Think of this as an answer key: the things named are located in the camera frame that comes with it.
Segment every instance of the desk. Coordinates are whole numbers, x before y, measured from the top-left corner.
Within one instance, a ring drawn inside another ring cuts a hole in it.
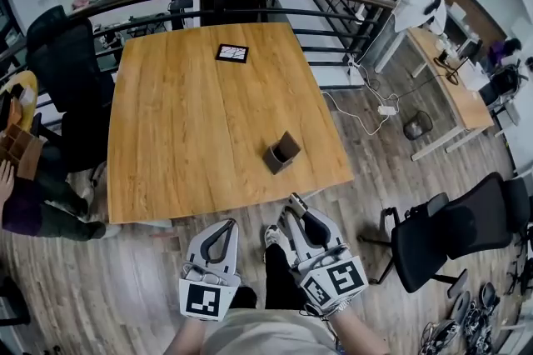
[[[215,60],[220,43],[247,63]],[[273,176],[285,131],[301,146]],[[112,223],[179,218],[353,179],[331,114],[287,23],[162,32],[126,42],[107,154]]]
[[[436,35],[418,27],[407,29],[406,32],[407,37],[411,40],[415,49],[424,59],[422,65],[417,67],[412,73],[412,77],[416,78],[426,66],[429,67],[433,75],[445,76],[446,70],[436,66],[433,62],[433,58],[438,57],[441,53],[435,46]],[[454,85],[443,77],[436,78],[436,81],[444,92],[454,117],[456,118],[456,125],[444,136],[439,137],[437,140],[431,142],[412,155],[411,159],[413,161],[424,157],[455,136],[463,133],[465,130],[470,130],[470,132],[462,139],[446,148],[446,152],[450,153],[462,144],[479,135],[486,128],[494,125],[491,114],[483,103],[479,93],[467,90],[461,79],[457,79],[459,85]]]
[[[19,72],[11,77],[11,79],[0,88],[0,94],[5,91],[11,92],[11,89],[15,84],[20,84],[23,88],[30,87],[35,93],[33,101],[27,106],[22,107],[22,120],[18,124],[22,130],[29,132],[32,127],[33,115],[35,115],[35,109],[37,107],[37,94],[39,93],[37,77],[32,71]]]

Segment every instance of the chair seat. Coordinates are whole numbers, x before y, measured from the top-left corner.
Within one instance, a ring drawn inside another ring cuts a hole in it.
[[[110,116],[111,105],[63,115],[61,151],[69,172],[95,168],[107,160]]]
[[[392,257],[401,283],[414,293],[446,263],[430,217],[411,217],[392,229]]]

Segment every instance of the wooden floor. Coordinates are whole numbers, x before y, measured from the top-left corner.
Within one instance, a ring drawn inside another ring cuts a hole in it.
[[[420,60],[407,43],[402,45],[380,76],[380,93],[394,90],[400,94],[423,83],[430,76],[427,71],[416,81],[407,74]],[[360,114],[368,127],[375,127],[378,103],[368,90],[334,92],[333,96],[340,108]],[[437,83],[427,83],[402,98],[399,116],[386,122],[374,137],[368,137],[356,119],[332,113],[356,179],[329,188],[308,203],[336,220],[352,252],[362,256],[369,277],[380,273],[389,254],[359,244],[356,236],[376,231],[383,208],[397,206],[403,213],[442,191],[452,199],[459,197],[493,171],[511,177],[511,161],[502,139],[493,137],[494,130],[453,153],[440,149],[418,162],[411,161],[410,155],[422,143],[407,141],[402,123],[416,110],[425,110],[435,125],[431,138],[437,138],[453,126],[445,105]],[[105,187],[102,181],[94,204],[101,214],[107,209]],[[177,280],[192,236],[211,223],[235,218],[241,231],[238,269],[263,301],[260,231],[262,224],[273,223],[279,212],[280,204],[274,202],[180,219],[175,221],[179,237],[168,239],[152,238],[157,230],[143,225],[127,225],[113,239],[88,243],[2,232],[2,263],[19,283],[33,315],[31,326],[17,327],[18,335],[34,354],[54,344],[66,355],[162,353],[180,322]],[[501,295],[515,252],[510,247],[461,257],[449,261],[443,272],[453,274],[468,268],[471,278],[467,287],[473,294],[481,283],[491,280]],[[502,297],[497,322],[514,322],[518,303],[516,297]],[[418,353],[423,327],[445,318],[451,302],[446,299],[445,284],[429,282],[408,294],[393,272],[380,287],[369,287],[353,306],[387,339],[392,353],[413,355]]]

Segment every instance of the trash can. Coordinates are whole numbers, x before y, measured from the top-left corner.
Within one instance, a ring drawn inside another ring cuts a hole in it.
[[[418,111],[413,118],[411,118],[403,126],[403,133],[409,140],[417,140],[423,134],[430,132],[433,129],[433,122],[430,116],[424,111]]]

